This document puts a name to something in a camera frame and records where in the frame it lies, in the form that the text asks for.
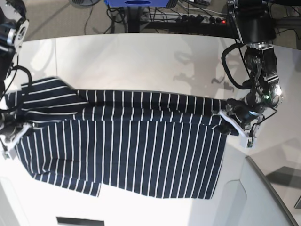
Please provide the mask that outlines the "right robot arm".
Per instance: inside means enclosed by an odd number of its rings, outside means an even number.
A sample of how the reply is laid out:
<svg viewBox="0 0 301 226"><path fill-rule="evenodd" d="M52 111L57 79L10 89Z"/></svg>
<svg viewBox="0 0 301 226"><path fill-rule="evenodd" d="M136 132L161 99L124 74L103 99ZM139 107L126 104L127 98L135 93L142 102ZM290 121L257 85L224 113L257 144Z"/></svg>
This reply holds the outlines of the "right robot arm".
<svg viewBox="0 0 301 226"><path fill-rule="evenodd" d="M0 97L6 95L5 80L12 71L23 71L28 76L28 84L32 85L32 76L28 69L18 64L18 57L29 27L26 18L26 7L22 0L2 0L0 2ZM14 106L0 111L0 134L6 142L12 142L23 125L14 119L14 114L21 109L28 91L24 93Z"/></svg>

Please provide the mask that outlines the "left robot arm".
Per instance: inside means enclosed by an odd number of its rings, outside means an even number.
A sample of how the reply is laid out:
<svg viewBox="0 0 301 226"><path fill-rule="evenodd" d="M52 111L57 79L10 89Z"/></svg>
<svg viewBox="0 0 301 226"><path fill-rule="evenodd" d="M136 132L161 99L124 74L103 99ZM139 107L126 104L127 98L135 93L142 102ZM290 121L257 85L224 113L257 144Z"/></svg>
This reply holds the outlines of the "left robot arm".
<svg viewBox="0 0 301 226"><path fill-rule="evenodd" d="M228 24L236 43L222 53L222 65L232 82L249 93L241 100L229 99L228 115L239 126L247 129L255 119L264 120L267 108L276 110L281 102L282 90L277 74L277 58L271 41L276 32L267 3L262 0L229 0ZM234 49L246 47L242 56L249 79L238 84L233 79L226 63L226 56Z"/></svg>

